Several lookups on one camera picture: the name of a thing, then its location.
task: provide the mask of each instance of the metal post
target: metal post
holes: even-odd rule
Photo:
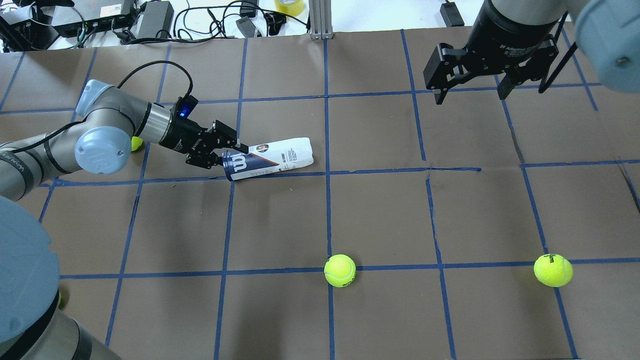
[[[309,0],[311,39],[333,38],[331,25],[331,0]]]

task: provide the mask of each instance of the yellow object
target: yellow object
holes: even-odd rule
[[[533,273],[544,285],[559,288],[573,277],[571,263],[558,254],[542,255],[533,265]]]
[[[274,0],[276,10],[291,16],[298,16],[305,9],[305,3],[302,0]]]
[[[134,136],[131,138],[131,152],[137,151],[142,147],[142,139]]]
[[[336,288],[343,288],[355,279],[356,264],[347,255],[334,255],[324,264],[324,277]]]

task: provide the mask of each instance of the tennis ball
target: tennis ball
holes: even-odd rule
[[[533,273],[544,285],[559,288],[573,277],[571,263],[558,254],[542,255],[533,264]]]
[[[137,151],[142,147],[142,139],[134,136],[131,138],[131,152]]]
[[[324,264],[324,277],[336,288],[343,288],[355,279],[356,264],[347,255],[334,255]]]

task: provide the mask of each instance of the bottle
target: bottle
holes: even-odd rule
[[[309,138],[251,146],[248,154],[237,150],[227,150],[222,154],[222,164],[229,181],[306,167],[313,162]]]

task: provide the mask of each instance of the sticker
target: sticker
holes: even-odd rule
[[[120,15],[121,13],[122,13],[122,4],[107,5],[100,8],[100,17]]]

